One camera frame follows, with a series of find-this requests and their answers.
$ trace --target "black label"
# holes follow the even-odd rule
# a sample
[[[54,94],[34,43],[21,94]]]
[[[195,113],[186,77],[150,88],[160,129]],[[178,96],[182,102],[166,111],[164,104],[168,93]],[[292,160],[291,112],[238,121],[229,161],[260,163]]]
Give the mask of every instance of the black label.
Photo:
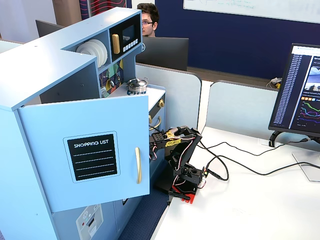
[[[117,174],[113,134],[67,140],[76,181]]]

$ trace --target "blue carpet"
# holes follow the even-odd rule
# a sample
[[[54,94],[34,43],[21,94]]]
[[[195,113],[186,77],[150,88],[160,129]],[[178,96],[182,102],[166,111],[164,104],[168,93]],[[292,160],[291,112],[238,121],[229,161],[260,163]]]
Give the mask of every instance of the blue carpet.
[[[0,240],[5,240],[4,236],[2,235],[1,231],[0,231]]]
[[[118,240],[150,240],[168,200],[167,194],[150,189],[150,194],[141,199]]]

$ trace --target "glasses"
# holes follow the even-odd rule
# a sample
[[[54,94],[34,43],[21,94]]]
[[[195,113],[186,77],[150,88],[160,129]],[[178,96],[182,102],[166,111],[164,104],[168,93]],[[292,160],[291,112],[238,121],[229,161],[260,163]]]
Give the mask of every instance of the glasses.
[[[143,21],[142,22],[142,26],[147,26],[149,24],[153,24],[153,22],[148,22],[148,21]]]

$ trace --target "robotic arm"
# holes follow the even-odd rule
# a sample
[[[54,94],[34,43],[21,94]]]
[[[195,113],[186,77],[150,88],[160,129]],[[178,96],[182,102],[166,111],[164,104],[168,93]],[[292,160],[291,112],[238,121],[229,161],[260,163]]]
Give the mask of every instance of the robotic arm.
[[[172,168],[175,177],[169,195],[182,198],[192,204],[198,185],[201,184],[204,170],[189,164],[189,160],[202,136],[198,130],[187,126],[176,127],[167,132],[153,133],[149,138],[151,158],[160,149],[175,146],[167,151],[165,160]]]

